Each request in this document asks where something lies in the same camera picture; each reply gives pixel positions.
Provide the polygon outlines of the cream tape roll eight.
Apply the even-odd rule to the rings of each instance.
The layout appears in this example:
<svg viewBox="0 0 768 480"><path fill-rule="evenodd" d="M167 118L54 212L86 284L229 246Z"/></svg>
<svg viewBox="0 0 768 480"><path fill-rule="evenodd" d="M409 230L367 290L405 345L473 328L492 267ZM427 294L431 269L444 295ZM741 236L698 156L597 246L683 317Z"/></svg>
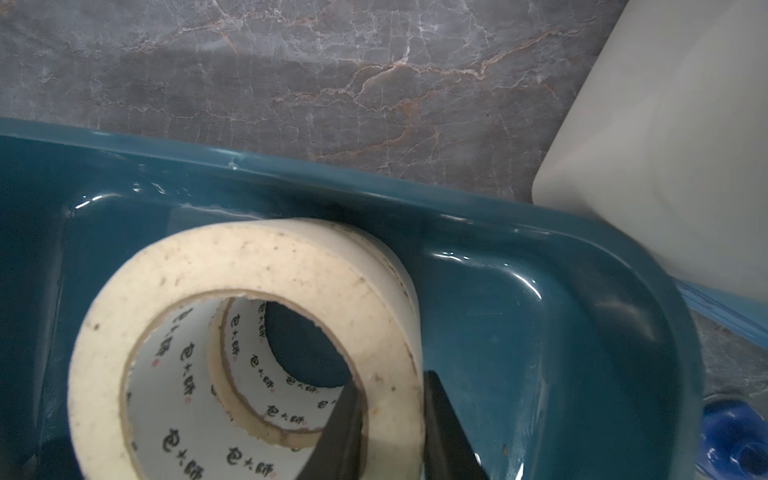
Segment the cream tape roll eight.
<svg viewBox="0 0 768 480"><path fill-rule="evenodd" d="M234 424L272 446L315 446L351 379L324 332L274 302L233 297L210 333L213 384Z"/></svg>

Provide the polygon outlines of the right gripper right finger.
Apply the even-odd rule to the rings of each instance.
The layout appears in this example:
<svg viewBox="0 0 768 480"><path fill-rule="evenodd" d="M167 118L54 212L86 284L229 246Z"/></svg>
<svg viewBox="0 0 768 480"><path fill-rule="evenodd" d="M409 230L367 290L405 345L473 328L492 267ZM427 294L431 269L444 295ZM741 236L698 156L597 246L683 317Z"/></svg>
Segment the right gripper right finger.
<svg viewBox="0 0 768 480"><path fill-rule="evenodd" d="M433 480L488 480L435 371L424 373L424 475Z"/></svg>

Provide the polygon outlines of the teal plastic storage tray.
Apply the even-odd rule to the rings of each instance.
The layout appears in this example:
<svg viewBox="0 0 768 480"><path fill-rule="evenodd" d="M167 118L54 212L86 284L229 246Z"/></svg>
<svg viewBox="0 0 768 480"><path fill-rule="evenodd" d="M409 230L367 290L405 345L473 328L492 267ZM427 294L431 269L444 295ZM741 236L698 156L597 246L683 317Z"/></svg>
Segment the teal plastic storage tray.
<svg viewBox="0 0 768 480"><path fill-rule="evenodd" d="M199 225L315 217L388 245L425 366L492 479L690 479L703 396L676 287L603 224L353 170L1 122L1 471L76 479L67 370L131 256Z"/></svg>

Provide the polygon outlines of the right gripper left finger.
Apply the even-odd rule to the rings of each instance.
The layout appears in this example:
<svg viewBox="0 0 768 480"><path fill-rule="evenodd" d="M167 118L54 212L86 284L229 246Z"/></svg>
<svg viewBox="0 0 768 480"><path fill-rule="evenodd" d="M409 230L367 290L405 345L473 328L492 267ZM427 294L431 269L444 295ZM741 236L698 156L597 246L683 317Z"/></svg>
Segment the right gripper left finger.
<svg viewBox="0 0 768 480"><path fill-rule="evenodd" d="M363 399L354 381L337 400L313 453L296 480L358 480L361 468Z"/></svg>

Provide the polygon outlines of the cream tape roll two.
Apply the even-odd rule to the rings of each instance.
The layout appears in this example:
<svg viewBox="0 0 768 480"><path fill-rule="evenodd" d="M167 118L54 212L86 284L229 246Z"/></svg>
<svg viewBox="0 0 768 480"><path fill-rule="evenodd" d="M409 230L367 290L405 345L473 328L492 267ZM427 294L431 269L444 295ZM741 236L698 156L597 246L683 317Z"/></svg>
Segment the cream tape roll two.
<svg viewBox="0 0 768 480"><path fill-rule="evenodd" d="M210 327L233 297L293 310L342 356L363 399L363 478L420 477L423 359L409 274L365 232L282 219L177 233L105 284L69 367L70 432L85 478L299 475L316 445L294 451L248 435L215 390Z"/></svg>

